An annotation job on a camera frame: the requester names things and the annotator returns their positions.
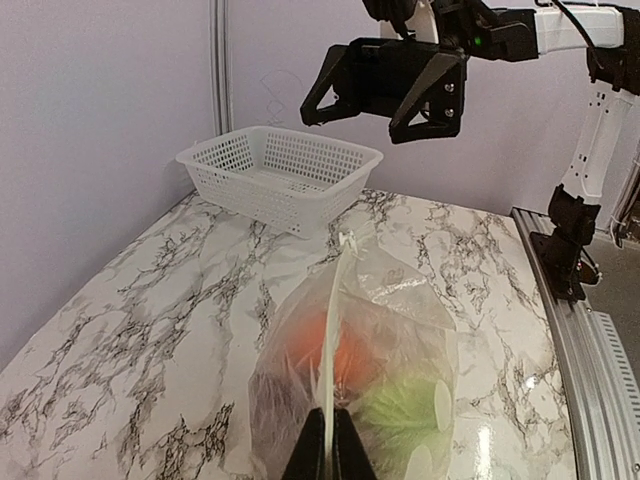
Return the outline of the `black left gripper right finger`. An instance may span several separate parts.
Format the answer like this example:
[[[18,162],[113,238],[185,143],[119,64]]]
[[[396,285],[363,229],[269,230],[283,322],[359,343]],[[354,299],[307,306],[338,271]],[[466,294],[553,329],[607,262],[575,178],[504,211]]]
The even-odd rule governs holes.
[[[346,409],[334,411],[332,478],[338,480],[376,480],[372,465]]]

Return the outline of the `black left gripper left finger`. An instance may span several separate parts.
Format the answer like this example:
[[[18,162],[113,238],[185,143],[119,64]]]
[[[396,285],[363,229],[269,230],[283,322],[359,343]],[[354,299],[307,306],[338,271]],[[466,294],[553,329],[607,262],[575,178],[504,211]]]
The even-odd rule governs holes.
[[[321,408],[309,412],[283,473],[283,480],[326,478],[325,417]]]

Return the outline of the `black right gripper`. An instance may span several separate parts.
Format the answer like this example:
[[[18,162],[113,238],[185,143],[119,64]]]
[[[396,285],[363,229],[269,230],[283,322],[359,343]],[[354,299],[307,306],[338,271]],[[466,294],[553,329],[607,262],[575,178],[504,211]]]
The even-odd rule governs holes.
[[[353,118],[389,120],[393,144],[456,137],[464,113],[467,55],[409,40],[360,38],[329,48],[300,107],[304,125]],[[319,104],[332,89],[337,99]]]

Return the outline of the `clear zip top bag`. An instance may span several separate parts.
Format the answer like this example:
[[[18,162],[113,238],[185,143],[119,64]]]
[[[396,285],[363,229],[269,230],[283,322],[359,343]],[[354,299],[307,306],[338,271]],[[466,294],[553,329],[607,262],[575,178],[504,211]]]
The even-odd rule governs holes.
[[[252,374],[289,380],[310,395],[311,410],[322,409],[326,478],[331,479],[336,409],[346,409],[354,423],[355,407],[371,386],[405,374],[446,382],[454,407],[459,372],[456,327],[428,279],[382,248],[369,224],[343,232],[339,250],[277,309]],[[428,448],[418,447],[396,472],[379,470],[369,459],[377,479],[445,478],[453,423],[454,413],[436,459]],[[294,446],[261,456],[251,436],[258,477],[283,479]]]

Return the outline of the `fake red grapes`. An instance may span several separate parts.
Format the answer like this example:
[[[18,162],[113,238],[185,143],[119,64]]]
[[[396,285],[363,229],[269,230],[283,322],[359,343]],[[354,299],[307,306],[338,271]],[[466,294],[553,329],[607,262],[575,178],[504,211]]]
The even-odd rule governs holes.
[[[278,375],[254,374],[249,382],[252,448],[261,456],[289,452],[312,409],[312,398]]]

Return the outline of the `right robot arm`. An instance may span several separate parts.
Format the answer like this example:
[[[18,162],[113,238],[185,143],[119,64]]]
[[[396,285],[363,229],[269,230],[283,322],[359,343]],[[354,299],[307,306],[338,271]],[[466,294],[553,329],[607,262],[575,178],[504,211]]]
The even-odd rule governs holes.
[[[620,133],[639,100],[639,12],[609,2],[538,1],[497,8],[482,1],[369,1],[380,25],[375,38],[328,50],[300,114],[320,125],[360,114],[388,120],[390,140],[403,144],[458,135],[467,65],[473,59],[509,63],[556,52],[583,57],[584,70],[561,69],[539,80],[537,112],[521,131],[556,142],[562,107],[572,114],[574,149],[563,149],[566,171],[548,205],[553,230],[530,244],[550,293],[576,302],[599,271],[586,254]],[[539,112],[550,111],[544,118]]]

